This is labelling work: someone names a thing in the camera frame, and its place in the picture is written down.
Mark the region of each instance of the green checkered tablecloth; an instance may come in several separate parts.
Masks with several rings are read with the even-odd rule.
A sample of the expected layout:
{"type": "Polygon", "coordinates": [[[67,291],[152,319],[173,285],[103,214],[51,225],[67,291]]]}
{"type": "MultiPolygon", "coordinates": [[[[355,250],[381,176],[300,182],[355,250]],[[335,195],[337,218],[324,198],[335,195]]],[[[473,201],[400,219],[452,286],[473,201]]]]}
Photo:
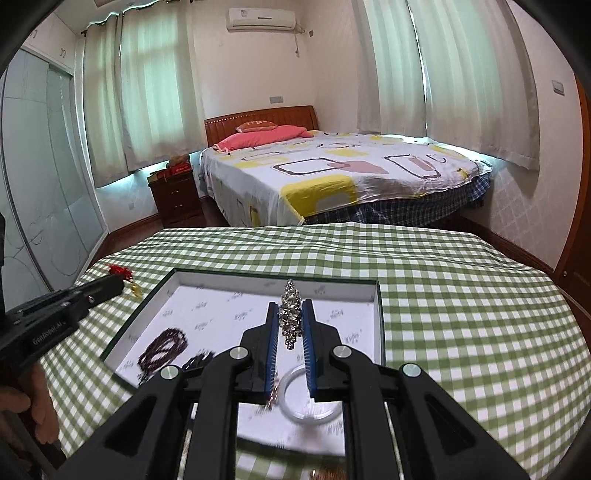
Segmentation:
{"type": "MultiPolygon", "coordinates": [[[[111,263],[144,292],[173,267],[378,279],[387,364],[421,365],[534,479],[554,469],[590,408],[589,351],[552,281],[473,235],[355,223],[169,229],[80,282],[111,263]]],[[[129,398],[99,355],[137,305],[127,294],[93,309],[43,359],[68,454],[129,398]]],[[[236,477],[307,478],[326,462],[240,442],[236,477]]]]}

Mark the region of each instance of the door frame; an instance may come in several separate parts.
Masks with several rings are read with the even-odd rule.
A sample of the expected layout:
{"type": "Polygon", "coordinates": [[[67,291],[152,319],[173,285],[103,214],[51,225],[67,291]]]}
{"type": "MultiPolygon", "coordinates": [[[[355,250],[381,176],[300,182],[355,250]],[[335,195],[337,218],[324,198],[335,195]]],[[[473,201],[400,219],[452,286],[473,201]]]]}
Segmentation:
{"type": "Polygon", "coordinates": [[[583,162],[581,167],[579,196],[577,198],[577,206],[574,210],[573,223],[570,225],[569,235],[566,238],[564,249],[562,250],[562,254],[560,255],[560,259],[556,265],[556,268],[554,269],[554,274],[552,275],[552,280],[557,285],[560,285],[564,277],[569,274],[567,264],[569,263],[574,241],[576,240],[577,234],[579,233],[579,226],[583,220],[583,212],[585,203],[587,201],[587,195],[590,194],[589,174],[591,173],[591,112],[589,107],[591,105],[591,100],[587,97],[587,94],[579,79],[577,77],[575,77],[575,79],[577,82],[577,90],[579,91],[581,120],[583,123],[583,162]]]}

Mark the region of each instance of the tray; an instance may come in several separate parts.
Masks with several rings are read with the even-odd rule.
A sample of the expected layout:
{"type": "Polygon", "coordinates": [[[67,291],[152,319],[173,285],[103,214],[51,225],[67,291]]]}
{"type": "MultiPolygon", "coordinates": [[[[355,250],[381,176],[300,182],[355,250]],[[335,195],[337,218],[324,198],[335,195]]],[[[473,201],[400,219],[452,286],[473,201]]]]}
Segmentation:
{"type": "MultiPolygon", "coordinates": [[[[292,277],[302,299],[312,299],[316,319],[335,326],[341,340],[385,363],[384,323],[376,281],[314,280],[292,277]]],[[[137,359],[166,328],[186,334],[187,349],[172,363],[182,366],[200,351],[223,352],[240,343],[244,330],[265,322],[269,302],[281,303],[285,277],[220,274],[173,269],[130,315],[101,359],[129,387],[139,385],[137,359]]],[[[304,362],[301,339],[287,350],[280,334],[277,375],[304,362]]],[[[314,404],[305,376],[287,389],[287,404],[298,411],[331,408],[314,404]]],[[[342,416],[321,426],[305,426],[285,418],[278,406],[240,404],[238,436],[266,445],[324,455],[344,455],[342,416]]]]}

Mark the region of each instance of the blue plaid fabric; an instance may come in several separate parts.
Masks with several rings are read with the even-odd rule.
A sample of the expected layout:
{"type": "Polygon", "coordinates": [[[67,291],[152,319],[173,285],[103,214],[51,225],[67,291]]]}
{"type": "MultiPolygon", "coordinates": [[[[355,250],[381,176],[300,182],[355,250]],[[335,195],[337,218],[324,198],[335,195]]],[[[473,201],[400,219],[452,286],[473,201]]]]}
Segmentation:
{"type": "Polygon", "coordinates": [[[383,223],[399,226],[427,226],[465,206],[479,206],[478,201],[491,186],[490,174],[445,192],[435,192],[417,199],[380,200],[360,203],[306,218],[305,225],[319,223],[383,223]]]}

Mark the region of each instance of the white bangle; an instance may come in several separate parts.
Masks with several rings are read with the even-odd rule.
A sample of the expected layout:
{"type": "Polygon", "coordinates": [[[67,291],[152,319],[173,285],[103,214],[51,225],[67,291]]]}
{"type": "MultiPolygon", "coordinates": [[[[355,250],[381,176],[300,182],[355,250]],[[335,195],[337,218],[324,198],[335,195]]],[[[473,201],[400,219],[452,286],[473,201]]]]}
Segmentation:
{"type": "Polygon", "coordinates": [[[279,382],[279,387],[277,388],[277,403],[279,404],[281,413],[283,413],[287,419],[295,423],[301,423],[305,425],[321,425],[334,420],[341,414],[343,410],[341,402],[335,405],[332,410],[313,415],[305,415],[300,412],[292,411],[292,409],[287,406],[287,402],[285,401],[285,392],[287,391],[287,387],[289,387],[291,382],[293,382],[296,377],[304,375],[305,373],[306,366],[298,365],[297,367],[288,371],[279,382]]]}

